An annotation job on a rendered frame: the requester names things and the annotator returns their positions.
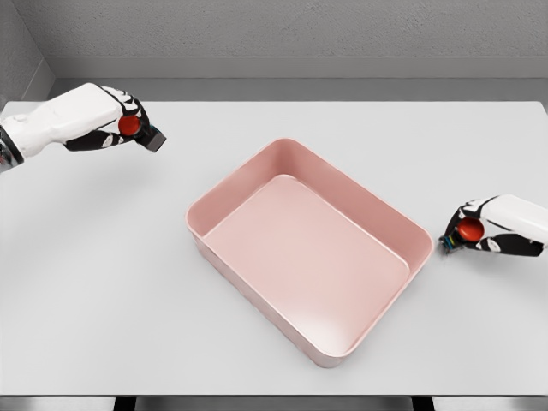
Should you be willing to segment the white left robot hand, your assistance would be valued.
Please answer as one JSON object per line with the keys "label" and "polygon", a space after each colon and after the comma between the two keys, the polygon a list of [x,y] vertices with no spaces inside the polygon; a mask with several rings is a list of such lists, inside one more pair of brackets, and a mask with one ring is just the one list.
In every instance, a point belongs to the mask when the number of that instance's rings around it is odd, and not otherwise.
{"label": "white left robot hand", "polygon": [[137,116],[150,123],[136,97],[94,83],[78,86],[36,110],[49,120],[52,141],[63,144],[71,152],[102,150],[134,141],[120,135],[118,121],[123,116]]}

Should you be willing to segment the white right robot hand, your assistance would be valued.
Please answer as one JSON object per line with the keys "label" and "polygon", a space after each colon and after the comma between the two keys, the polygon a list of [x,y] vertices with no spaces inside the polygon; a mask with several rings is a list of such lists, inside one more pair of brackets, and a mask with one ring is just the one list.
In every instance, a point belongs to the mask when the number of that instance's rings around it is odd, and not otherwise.
{"label": "white right robot hand", "polygon": [[467,249],[538,257],[548,248],[548,209],[513,194],[460,205],[446,229],[465,217],[478,218],[485,228],[482,239]]}

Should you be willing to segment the red-button black industrial switch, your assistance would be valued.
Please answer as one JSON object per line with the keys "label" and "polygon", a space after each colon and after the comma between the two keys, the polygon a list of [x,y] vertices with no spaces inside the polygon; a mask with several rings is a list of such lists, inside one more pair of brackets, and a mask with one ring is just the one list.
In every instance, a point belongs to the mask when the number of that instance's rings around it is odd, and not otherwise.
{"label": "red-button black industrial switch", "polygon": [[478,218],[465,217],[450,223],[438,242],[442,253],[448,255],[480,241],[484,234],[484,225]]}
{"label": "red-button black industrial switch", "polygon": [[137,116],[123,116],[118,129],[121,136],[131,137],[150,152],[157,152],[167,140],[161,131]]}

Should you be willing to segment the pink rectangular basket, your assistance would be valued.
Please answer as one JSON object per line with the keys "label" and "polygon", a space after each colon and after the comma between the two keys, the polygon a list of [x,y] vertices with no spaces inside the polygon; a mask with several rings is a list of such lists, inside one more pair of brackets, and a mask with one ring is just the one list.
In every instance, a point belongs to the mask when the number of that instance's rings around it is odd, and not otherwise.
{"label": "pink rectangular basket", "polygon": [[429,233],[292,139],[199,197],[200,254],[304,355],[344,362],[432,255]]}

